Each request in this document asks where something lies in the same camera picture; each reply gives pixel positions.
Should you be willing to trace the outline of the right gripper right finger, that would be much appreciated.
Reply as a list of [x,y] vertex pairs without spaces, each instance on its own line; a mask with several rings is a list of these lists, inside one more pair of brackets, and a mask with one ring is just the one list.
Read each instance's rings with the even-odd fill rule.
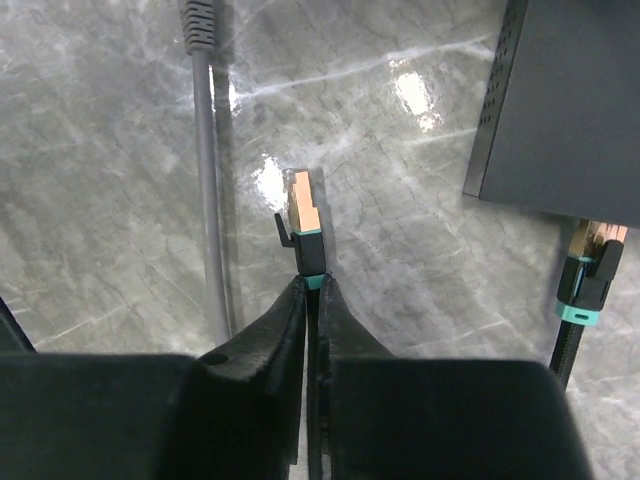
[[319,477],[593,477],[542,364],[396,356],[352,315],[332,277],[319,293],[317,340]]

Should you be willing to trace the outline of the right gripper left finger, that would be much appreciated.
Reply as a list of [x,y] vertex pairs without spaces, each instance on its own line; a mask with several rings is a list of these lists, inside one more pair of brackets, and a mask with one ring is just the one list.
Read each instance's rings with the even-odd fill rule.
[[305,285],[200,356],[37,352],[1,311],[5,479],[285,479],[298,458]]

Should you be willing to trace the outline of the black cable gold plug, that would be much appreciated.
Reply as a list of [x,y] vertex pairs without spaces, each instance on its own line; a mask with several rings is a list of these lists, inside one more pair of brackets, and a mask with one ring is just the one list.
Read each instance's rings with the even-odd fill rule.
[[307,369],[307,460],[309,477],[321,479],[322,434],[319,408],[319,347],[318,314],[320,289],[327,273],[326,253],[321,220],[315,206],[310,172],[293,171],[287,178],[288,217],[274,215],[281,245],[295,251],[298,274],[305,283],[306,319],[308,330]]

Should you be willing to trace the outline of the black ethernet cable long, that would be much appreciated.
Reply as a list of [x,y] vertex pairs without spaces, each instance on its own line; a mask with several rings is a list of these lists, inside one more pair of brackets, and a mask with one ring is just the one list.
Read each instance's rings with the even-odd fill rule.
[[587,327],[598,323],[616,276],[627,236],[626,226],[581,220],[565,258],[556,295],[560,319],[549,368],[566,386]]

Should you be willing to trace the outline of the black network switch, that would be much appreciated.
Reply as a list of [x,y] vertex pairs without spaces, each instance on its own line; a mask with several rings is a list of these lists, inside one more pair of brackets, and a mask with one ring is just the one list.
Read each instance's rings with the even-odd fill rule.
[[507,4],[463,190],[638,225],[637,2]]

